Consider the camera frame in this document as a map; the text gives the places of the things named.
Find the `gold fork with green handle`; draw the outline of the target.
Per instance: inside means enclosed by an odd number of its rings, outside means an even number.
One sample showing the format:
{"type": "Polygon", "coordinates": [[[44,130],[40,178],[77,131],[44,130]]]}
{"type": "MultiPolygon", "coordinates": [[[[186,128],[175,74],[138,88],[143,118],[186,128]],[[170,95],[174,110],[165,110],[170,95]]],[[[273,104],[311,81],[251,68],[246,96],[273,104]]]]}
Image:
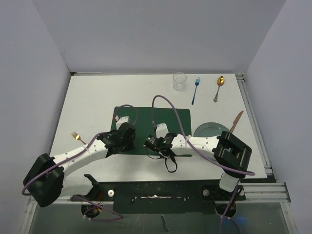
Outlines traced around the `gold fork with green handle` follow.
{"type": "Polygon", "coordinates": [[[82,142],[84,145],[86,144],[78,133],[72,132],[71,135],[75,138],[75,140],[82,142]]]}

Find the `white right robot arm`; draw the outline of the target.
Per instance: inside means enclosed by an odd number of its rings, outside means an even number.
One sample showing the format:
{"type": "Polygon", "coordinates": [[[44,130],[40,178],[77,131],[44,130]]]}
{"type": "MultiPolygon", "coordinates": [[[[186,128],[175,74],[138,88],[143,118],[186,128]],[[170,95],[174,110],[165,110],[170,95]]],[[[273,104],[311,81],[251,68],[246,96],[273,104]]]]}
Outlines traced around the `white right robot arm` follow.
{"type": "Polygon", "coordinates": [[[167,133],[165,137],[149,135],[144,147],[156,152],[163,159],[176,163],[176,156],[201,156],[223,169],[217,187],[218,196],[229,199],[239,180],[255,173],[248,170],[252,149],[231,132],[219,136],[195,137],[167,133]]]}

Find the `dark green placemat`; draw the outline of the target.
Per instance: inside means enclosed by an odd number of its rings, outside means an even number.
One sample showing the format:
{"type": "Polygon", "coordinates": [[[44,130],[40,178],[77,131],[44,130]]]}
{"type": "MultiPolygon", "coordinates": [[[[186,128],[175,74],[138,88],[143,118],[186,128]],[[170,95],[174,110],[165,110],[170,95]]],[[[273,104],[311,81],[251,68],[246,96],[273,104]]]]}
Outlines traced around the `dark green placemat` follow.
{"type": "MultiPolygon", "coordinates": [[[[152,111],[150,107],[124,107],[118,109],[114,108],[117,112],[117,116],[124,117],[129,116],[130,122],[136,122],[136,138],[134,140],[135,148],[129,152],[121,152],[121,155],[145,155],[146,151],[143,144],[149,135],[155,136],[152,125],[152,111]]],[[[180,117],[183,130],[186,135],[192,133],[191,128],[191,113],[189,109],[177,109],[177,113],[180,117]]],[[[181,134],[181,129],[176,118],[176,114],[172,108],[155,108],[154,109],[155,124],[166,123],[168,131],[170,133],[181,134]]]]}

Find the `rose gold knife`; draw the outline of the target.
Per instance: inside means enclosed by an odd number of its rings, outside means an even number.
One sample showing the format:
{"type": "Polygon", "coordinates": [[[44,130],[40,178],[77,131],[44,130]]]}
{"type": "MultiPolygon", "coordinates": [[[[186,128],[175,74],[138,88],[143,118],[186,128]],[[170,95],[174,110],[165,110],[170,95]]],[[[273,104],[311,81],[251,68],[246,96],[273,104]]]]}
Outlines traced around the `rose gold knife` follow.
{"type": "Polygon", "coordinates": [[[237,126],[237,124],[238,124],[238,122],[239,122],[239,120],[240,120],[240,118],[241,118],[241,116],[242,116],[243,113],[244,113],[244,111],[241,111],[241,112],[236,116],[236,118],[234,119],[233,125],[232,125],[232,127],[230,128],[230,132],[231,132],[231,133],[234,132],[234,130],[235,130],[235,128],[236,128],[236,126],[237,126]]]}

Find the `iridescent gold spoon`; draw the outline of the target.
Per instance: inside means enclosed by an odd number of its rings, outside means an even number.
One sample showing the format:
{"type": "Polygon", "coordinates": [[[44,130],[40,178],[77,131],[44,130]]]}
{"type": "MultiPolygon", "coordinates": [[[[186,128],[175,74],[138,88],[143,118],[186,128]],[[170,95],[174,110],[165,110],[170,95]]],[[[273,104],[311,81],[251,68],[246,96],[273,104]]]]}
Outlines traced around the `iridescent gold spoon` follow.
{"type": "Polygon", "coordinates": [[[224,78],[224,76],[220,76],[220,77],[217,79],[218,90],[217,90],[216,95],[215,95],[215,97],[214,97],[214,99],[213,99],[214,102],[217,102],[217,101],[218,101],[219,89],[220,89],[220,87],[221,87],[222,85],[224,85],[224,83],[225,83],[225,78],[224,78]]]}

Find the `blue metal fork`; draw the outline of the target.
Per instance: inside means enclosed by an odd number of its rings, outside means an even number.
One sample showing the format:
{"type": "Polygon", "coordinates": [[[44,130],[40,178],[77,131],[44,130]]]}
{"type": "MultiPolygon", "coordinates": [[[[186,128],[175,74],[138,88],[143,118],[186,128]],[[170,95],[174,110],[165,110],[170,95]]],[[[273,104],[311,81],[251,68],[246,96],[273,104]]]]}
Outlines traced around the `blue metal fork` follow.
{"type": "Polygon", "coordinates": [[[196,91],[197,91],[197,87],[199,86],[200,83],[200,77],[197,77],[195,80],[195,90],[194,90],[194,95],[193,95],[193,99],[192,99],[192,105],[194,105],[195,102],[195,96],[196,96],[196,91]]]}

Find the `clear drinking glass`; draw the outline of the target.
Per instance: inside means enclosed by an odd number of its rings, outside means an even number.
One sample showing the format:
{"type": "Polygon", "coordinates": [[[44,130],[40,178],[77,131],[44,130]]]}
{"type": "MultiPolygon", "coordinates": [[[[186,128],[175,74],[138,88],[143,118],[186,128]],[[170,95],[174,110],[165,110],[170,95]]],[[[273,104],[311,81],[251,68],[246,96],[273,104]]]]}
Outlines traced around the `clear drinking glass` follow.
{"type": "Polygon", "coordinates": [[[186,74],[184,74],[183,72],[175,72],[173,74],[173,89],[176,91],[182,91],[186,80],[186,74]]]}

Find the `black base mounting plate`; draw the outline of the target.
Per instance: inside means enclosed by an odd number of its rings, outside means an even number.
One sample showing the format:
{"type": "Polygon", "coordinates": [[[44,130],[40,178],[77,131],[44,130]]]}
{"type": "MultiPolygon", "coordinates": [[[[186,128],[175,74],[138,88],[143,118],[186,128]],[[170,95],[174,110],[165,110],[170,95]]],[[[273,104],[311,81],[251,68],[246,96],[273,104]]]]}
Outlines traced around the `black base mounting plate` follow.
{"type": "Polygon", "coordinates": [[[112,202],[113,211],[127,214],[214,214],[216,202],[228,203],[232,192],[218,180],[99,182],[83,198],[112,202]]]}

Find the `teal ceramic plate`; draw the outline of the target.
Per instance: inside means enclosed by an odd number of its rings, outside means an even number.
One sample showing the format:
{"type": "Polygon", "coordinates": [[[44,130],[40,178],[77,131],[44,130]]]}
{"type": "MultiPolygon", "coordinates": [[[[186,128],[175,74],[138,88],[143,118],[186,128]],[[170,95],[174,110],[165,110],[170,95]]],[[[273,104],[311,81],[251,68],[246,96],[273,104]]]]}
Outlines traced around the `teal ceramic plate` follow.
{"type": "Polygon", "coordinates": [[[193,134],[194,137],[214,137],[219,136],[224,131],[229,131],[227,127],[216,122],[206,122],[198,126],[193,134]]]}

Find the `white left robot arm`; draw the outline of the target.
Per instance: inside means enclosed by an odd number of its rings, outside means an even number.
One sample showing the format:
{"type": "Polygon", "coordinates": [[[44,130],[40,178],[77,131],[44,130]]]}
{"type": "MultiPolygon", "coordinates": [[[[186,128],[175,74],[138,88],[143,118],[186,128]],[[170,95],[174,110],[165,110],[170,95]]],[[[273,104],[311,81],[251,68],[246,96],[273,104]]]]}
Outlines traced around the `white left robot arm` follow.
{"type": "Polygon", "coordinates": [[[72,151],[56,156],[40,155],[23,180],[22,195],[32,196],[42,208],[63,196],[96,199],[98,182],[89,174],[78,180],[66,180],[66,177],[94,161],[132,150],[135,137],[136,128],[125,122],[116,130],[96,134],[88,144],[72,151]]]}

